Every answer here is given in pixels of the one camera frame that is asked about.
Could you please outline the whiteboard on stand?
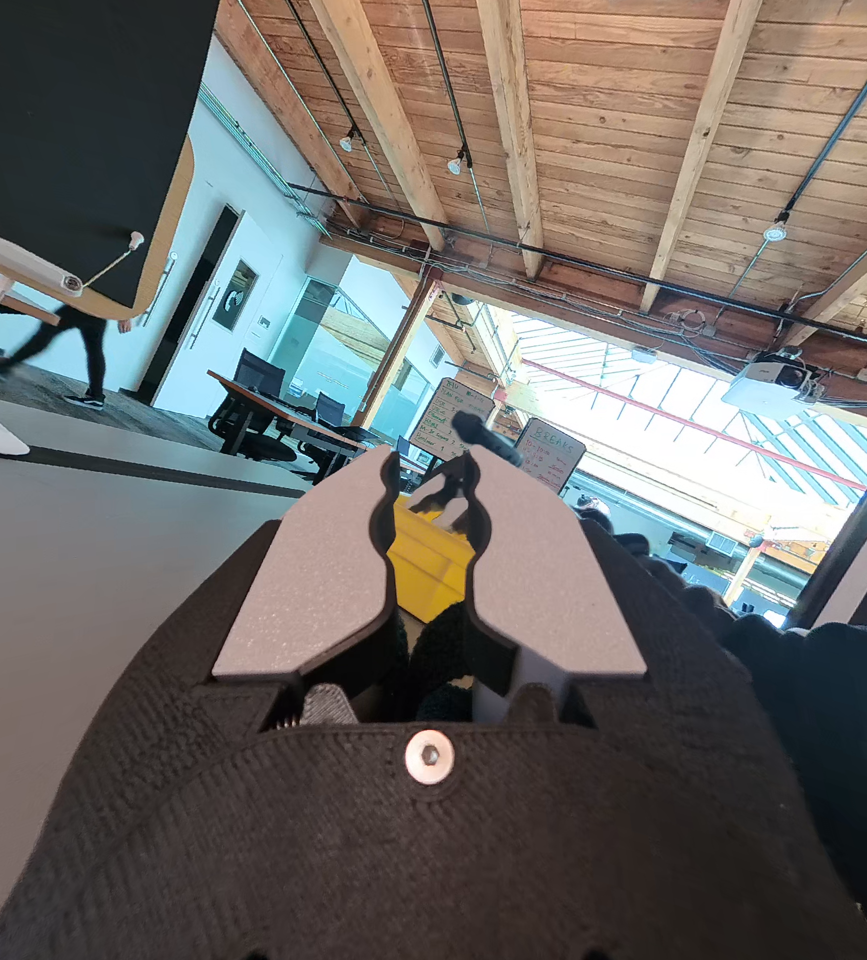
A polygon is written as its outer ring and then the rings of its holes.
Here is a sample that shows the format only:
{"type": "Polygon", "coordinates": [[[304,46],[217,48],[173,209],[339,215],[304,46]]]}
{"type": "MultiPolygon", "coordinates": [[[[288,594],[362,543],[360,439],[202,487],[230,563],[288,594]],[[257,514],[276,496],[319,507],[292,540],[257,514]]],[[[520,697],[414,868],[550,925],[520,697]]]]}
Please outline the whiteboard on stand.
{"type": "Polygon", "coordinates": [[[494,408],[489,395],[445,377],[440,380],[407,439],[417,450],[439,461],[450,461],[467,450],[467,444],[452,426],[455,414],[467,412],[485,422],[494,408]]]}
{"type": "Polygon", "coordinates": [[[532,415],[515,443],[520,469],[560,496],[587,452],[583,441],[532,415]]]}

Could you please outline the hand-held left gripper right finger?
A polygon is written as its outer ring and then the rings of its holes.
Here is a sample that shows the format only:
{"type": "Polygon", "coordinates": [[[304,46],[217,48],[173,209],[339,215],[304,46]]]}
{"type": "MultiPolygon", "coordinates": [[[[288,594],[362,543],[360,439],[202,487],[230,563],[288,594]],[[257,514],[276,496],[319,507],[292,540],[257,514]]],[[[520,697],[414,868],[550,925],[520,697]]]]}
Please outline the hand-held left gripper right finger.
{"type": "Polygon", "coordinates": [[[639,681],[648,667],[581,522],[550,488],[488,450],[464,456],[464,656],[472,718],[502,721],[523,687],[556,714],[571,688],[639,681]]]}

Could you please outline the wooden desk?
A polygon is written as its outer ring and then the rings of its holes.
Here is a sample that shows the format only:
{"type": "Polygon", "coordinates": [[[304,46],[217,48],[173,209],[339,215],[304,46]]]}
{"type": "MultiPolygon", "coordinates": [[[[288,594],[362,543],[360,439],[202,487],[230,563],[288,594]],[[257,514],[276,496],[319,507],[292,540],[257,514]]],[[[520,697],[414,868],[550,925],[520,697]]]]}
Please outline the wooden desk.
{"type": "Polygon", "coordinates": [[[58,324],[56,314],[9,292],[0,300],[0,313],[34,318],[51,327],[56,327],[58,324]]]}

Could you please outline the long office desk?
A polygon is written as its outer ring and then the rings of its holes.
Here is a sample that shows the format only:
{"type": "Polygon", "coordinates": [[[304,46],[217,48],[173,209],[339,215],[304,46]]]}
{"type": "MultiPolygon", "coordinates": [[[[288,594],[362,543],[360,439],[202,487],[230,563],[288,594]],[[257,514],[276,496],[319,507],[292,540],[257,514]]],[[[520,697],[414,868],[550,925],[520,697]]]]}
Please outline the long office desk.
{"type": "Polygon", "coordinates": [[[372,449],[371,444],[359,441],[354,437],[346,436],[336,429],[315,422],[306,414],[296,412],[279,401],[269,399],[259,392],[249,390],[247,387],[212,369],[206,371],[206,376],[219,383],[224,388],[229,399],[236,398],[234,401],[235,404],[243,406],[251,412],[267,412],[272,415],[275,421],[286,421],[298,426],[302,431],[306,432],[306,436],[304,437],[305,441],[311,441],[312,438],[320,438],[329,444],[340,446],[341,449],[357,450],[359,452],[372,449]]]}

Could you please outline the black office chair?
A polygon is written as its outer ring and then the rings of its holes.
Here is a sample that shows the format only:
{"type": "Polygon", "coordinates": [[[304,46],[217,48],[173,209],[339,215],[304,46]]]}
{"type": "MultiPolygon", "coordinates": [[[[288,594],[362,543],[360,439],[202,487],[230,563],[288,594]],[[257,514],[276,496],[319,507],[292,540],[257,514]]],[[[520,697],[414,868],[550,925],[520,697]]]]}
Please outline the black office chair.
{"type": "MultiPolygon", "coordinates": [[[[317,397],[312,420],[320,426],[339,431],[343,425],[344,404],[334,401],[325,393],[317,397]]],[[[317,465],[312,483],[317,485],[332,472],[342,468],[355,450],[348,444],[328,438],[318,431],[307,432],[307,438],[298,445],[298,450],[317,465]]]]}
{"type": "MultiPolygon", "coordinates": [[[[233,381],[248,392],[274,402],[280,399],[284,375],[282,368],[244,349],[237,361],[233,381]]],[[[227,442],[239,436],[243,419],[247,423],[237,453],[256,462],[296,462],[296,450],[285,444],[282,438],[268,434],[275,420],[274,414],[246,402],[239,393],[226,393],[207,421],[208,430],[227,442]]]]}

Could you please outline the person's right forearm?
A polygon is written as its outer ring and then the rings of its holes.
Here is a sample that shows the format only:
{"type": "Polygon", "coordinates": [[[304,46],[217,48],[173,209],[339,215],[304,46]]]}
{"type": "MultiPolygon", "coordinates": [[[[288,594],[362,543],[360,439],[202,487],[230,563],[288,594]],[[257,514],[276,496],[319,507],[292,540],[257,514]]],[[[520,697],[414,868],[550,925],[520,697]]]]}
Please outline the person's right forearm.
{"type": "Polygon", "coordinates": [[[720,594],[654,558],[643,535],[616,534],[592,507],[576,514],[586,535],[609,537],[746,669],[816,831],[867,918],[867,627],[827,623],[800,633],[757,614],[739,616],[720,594]]]}

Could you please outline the white ceiling projector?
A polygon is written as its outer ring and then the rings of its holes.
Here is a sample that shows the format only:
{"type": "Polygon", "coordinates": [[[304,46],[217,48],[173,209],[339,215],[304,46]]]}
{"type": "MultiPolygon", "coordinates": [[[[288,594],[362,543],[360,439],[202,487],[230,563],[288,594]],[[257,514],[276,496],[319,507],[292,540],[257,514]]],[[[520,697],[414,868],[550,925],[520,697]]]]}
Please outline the white ceiling projector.
{"type": "Polygon", "coordinates": [[[801,354],[796,346],[758,353],[732,378],[721,401],[747,416],[776,422],[799,416],[826,395],[824,373],[801,354]]]}

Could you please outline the black board wooden edge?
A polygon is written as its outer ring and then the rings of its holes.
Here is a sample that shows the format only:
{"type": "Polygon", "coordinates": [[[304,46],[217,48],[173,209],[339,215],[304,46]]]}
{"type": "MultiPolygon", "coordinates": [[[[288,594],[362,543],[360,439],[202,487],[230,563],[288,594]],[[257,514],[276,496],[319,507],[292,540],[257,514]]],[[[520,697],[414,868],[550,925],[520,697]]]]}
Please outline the black board wooden edge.
{"type": "Polygon", "coordinates": [[[95,278],[82,303],[156,285],[219,6],[0,1],[0,239],[95,278]]]}

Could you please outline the dark door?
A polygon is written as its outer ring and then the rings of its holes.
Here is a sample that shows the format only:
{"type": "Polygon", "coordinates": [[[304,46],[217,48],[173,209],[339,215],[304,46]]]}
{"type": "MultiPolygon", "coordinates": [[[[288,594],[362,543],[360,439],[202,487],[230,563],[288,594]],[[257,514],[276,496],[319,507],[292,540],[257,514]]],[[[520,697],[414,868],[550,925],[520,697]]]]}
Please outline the dark door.
{"type": "Polygon", "coordinates": [[[136,400],[140,403],[152,406],[156,393],[180,349],[187,328],[195,317],[201,296],[221,260],[238,219],[239,214],[235,209],[230,205],[224,205],[140,381],[135,394],[136,400]]]}

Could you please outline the yellow plastic bin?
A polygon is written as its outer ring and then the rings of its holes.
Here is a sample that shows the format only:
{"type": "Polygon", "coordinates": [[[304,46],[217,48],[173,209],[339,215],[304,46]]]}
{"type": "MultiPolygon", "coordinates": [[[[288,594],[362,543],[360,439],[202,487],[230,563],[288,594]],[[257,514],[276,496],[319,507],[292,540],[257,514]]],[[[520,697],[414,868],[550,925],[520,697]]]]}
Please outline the yellow plastic bin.
{"type": "Polygon", "coordinates": [[[400,494],[394,505],[396,536],[388,550],[400,608],[428,624],[464,601],[467,568],[475,551],[464,534],[450,532],[432,513],[412,511],[400,494]]]}

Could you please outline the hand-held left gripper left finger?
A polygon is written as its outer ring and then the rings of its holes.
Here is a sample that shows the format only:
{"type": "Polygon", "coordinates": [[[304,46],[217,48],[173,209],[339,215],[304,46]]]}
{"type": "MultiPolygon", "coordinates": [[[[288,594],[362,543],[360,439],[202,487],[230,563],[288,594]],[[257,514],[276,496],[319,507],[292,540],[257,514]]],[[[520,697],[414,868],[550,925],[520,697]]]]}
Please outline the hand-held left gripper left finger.
{"type": "Polygon", "coordinates": [[[379,679],[396,653],[394,504],[400,459],[377,446],[283,515],[214,679],[379,679]]]}

